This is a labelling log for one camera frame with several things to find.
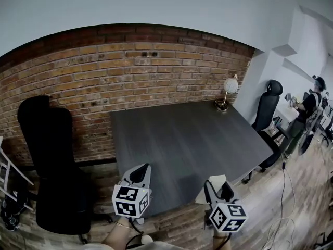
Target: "dark gray table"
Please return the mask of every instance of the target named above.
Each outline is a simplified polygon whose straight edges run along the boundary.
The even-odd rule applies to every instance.
[[[116,111],[111,118],[120,175],[152,166],[145,215],[194,201],[209,176],[236,183],[272,154],[234,107],[219,112],[213,101]]]

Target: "brick wall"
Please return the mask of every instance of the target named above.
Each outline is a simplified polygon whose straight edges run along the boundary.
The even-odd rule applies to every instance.
[[[0,57],[3,148],[16,164],[32,164],[17,109],[45,94],[51,106],[72,114],[76,161],[114,157],[110,111],[222,97],[226,78],[237,74],[241,85],[253,51],[220,36],[153,25],[95,26],[38,39]]]

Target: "backpack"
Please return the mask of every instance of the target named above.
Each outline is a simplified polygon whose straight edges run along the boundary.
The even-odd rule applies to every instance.
[[[319,96],[316,93],[313,93],[314,98],[316,99],[316,109],[313,111],[311,116],[308,117],[305,123],[305,131],[307,134],[309,134],[314,127],[318,127],[318,122],[321,119],[321,116],[323,115],[323,108],[321,107],[322,105],[322,100],[319,101]]]

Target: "desk lamp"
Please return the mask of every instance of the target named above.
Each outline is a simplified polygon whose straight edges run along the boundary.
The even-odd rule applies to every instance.
[[[234,94],[238,90],[237,75],[234,75],[232,78],[226,79],[223,86],[225,90],[224,99],[215,100],[215,106],[219,111],[226,112],[228,109],[228,103],[226,103],[227,94]]]

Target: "person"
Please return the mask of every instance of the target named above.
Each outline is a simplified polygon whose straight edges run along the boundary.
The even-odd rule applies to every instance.
[[[99,243],[89,243],[83,245],[80,250],[125,250],[129,241],[129,235],[132,227],[129,220],[125,217],[113,223],[113,227],[104,241]],[[228,238],[227,233],[218,233],[214,230],[213,249],[217,249]],[[143,245],[131,248],[136,250],[183,250],[180,247],[164,243],[153,242],[151,237],[143,235],[140,240]],[[231,250],[230,241],[228,241],[220,250]]]
[[[321,77],[315,79],[313,92],[318,95],[318,104],[322,100],[321,92],[326,89],[325,81]],[[289,125],[287,133],[289,138],[285,138],[282,142],[281,149],[286,149],[284,151],[284,157],[289,158],[290,155],[295,150],[298,141],[301,139],[302,134],[305,130],[306,120],[312,115],[312,113],[317,109],[316,98],[314,94],[310,94],[302,103],[294,102],[292,104],[295,107],[299,115],[298,117]]]

